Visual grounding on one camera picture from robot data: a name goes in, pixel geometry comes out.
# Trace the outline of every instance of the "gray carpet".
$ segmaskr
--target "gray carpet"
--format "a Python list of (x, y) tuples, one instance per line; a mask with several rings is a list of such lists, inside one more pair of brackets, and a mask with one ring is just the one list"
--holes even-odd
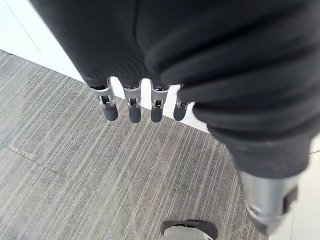
[(219, 240), (266, 240), (231, 157), (209, 134), (150, 111), (106, 121), (87, 88), (0, 52), (0, 239), (157, 240), (164, 220), (214, 222)]

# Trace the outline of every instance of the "black shoe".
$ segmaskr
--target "black shoe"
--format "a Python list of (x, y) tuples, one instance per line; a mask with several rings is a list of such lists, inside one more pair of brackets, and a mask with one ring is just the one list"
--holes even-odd
[(165, 234), (165, 230), (171, 227), (185, 227), (185, 228), (196, 228), (207, 234), (213, 240), (218, 237), (217, 227), (209, 221), (189, 219), (182, 221), (168, 220), (161, 224), (160, 231), (162, 236)]

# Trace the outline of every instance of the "floor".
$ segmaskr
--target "floor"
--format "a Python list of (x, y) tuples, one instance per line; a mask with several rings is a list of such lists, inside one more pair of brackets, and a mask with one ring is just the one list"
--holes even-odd
[(0, 52), (0, 239), (156, 240), (168, 219), (266, 240), (232, 159), (209, 134), (142, 110), (106, 121), (85, 84)]

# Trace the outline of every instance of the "metal bracket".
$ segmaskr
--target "metal bracket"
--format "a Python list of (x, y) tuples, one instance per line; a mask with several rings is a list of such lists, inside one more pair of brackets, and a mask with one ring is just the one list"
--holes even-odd
[(156, 107), (160, 107), (160, 109), (164, 108), (168, 91), (169, 89), (154, 89), (153, 86), (151, 86), (151, 103), (153, 109), (155, 109)]
[(181, 108), (181, 107), (183, 107), (183, 108), (185, 108), (185, 109), (187, 109), (187, 107), (188, 107), (188, 105), (190, 104), (190, 102), (187, 102), (187, 103), (182, 103), (182, 101), (177, 97), (176, 98), (176, 107), (177, 108)]
[(128, 104), (129, 108), (132, 108), (133, 103), (135, 103), (136, 108), (140, 108), (141, 84), (139, 84), (139, 87), (130, 87), (130, 88), (124, 87), (123, 92), (126, 99), (126, 103)]
[(109, 82), (109, 80), (107, 81), (108, 81), (108, 87), (105, 89), (98, 90), (92, 87), (90, 87), (90, 89), (92, 90), (94, 95), (98, 97), (98, 100), (102, 107), (105, 107), (105, 105), (107, 104), (109, 104), (110, 107), (113, 107), (116, 103), (115, 94), (114, 94), (114, 90), (112, 88), (111, 82)]

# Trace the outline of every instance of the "black fabric sleeve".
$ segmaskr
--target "black fabric sleeve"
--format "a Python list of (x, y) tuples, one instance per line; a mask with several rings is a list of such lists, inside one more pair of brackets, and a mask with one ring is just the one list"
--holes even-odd
[(146, 65), (164, 83), (183, 84), (178, 97), (195, 102), (193, 113), (238, 169), (284, 178), (307, 167), (320, 127), (320, 1), (197, 1), (192, 11), (179, 1), (142, 0), (139, 7)]
[(155, 76), (135, 43), (137, 0), (30, 1), (90, 87), (111, 76), (124, 85)]

